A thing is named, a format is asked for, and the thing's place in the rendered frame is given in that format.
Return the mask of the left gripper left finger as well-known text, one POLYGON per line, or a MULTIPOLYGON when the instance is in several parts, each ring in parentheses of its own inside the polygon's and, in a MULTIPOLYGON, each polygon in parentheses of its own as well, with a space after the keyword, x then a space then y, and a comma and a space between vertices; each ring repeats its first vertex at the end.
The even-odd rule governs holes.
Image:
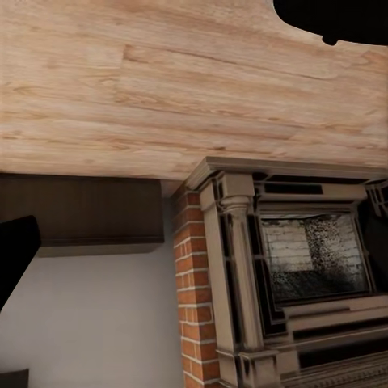
POLYGON ((0 224, 0 311, 41 245, 33 215, 0 224))

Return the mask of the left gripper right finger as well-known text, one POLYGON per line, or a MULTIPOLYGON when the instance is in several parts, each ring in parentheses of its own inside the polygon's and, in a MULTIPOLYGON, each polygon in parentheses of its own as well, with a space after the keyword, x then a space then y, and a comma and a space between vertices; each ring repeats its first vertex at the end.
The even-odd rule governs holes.
POLYGON ((365 226, 364 246, 388 279, 388 218, 369 216, 365 226))

